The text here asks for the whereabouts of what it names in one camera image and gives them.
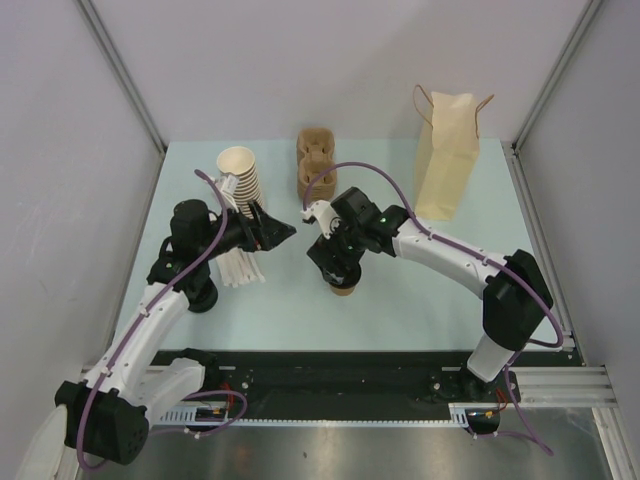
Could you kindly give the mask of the single brown paper cup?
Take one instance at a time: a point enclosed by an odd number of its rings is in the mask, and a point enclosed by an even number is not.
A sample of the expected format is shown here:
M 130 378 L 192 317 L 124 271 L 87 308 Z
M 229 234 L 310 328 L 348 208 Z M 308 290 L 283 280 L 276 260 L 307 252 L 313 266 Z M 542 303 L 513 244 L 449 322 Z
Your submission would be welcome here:
M 344 286 L 331 285 L 330 289 L 335 295 L 340 296 L 340 297 L 346 297 L 346 296 L 351 295 L 354 292 L 355 287 L 354 286 L 344 287 Z

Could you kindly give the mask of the black cup lid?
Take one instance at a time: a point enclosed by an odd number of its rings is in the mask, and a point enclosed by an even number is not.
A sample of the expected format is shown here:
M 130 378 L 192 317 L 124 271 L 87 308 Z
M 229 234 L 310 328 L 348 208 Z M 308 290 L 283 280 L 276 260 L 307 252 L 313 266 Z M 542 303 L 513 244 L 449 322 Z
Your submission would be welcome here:
M 347 271 L 346 273 L 334 273 L 328 270 L 322 271 L 323 280 L 329 284 L 331 288 L 338 290 L 353 289 L 361 279 L 362 271 L 359 266 Z

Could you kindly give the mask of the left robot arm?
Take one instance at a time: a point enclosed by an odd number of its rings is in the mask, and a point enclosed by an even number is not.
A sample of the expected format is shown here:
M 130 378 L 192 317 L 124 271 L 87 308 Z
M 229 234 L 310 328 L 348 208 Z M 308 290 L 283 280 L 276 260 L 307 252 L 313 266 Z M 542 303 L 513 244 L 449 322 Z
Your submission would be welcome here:
M 130 464 L 151 428 L 191 394 L 207 400 L 221 387 L 210 355 L 188 350 L 151 380 L 144 375 L 162 342 L 187 312 L 210 311 L 218 300 L 210 260 L 234 248 L 270 251 L 296 230 L 258 203 L 251 216 L 231 208 L 213 215 L 198 199 L 178 203 L 170 235 L 146 278 L 147 285 L 126 329 L 77 383 L 64 382 L 54 401 L 67 412 L 64 443 L 120 465 Z

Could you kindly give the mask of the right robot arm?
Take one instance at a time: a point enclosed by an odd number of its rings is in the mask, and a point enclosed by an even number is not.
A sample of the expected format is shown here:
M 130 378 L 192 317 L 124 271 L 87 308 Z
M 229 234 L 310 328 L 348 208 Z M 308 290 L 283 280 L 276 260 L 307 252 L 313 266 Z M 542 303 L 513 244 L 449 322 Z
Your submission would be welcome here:
M 305 223 L 320 227 L 307 255 L 337 295 L 355 289 L 360 260 L 372 252 L 428 267 L 481 300 L 483 334 L 461 376 L 462 391 L 473 401 L 496 391 L 500 371 L 531 340 L 553 305 L 530 253 L 486 253 L 427 226 L 404 207 L 380 210 L 356 187 L 333 201 L 304 207 L 301 215 Z

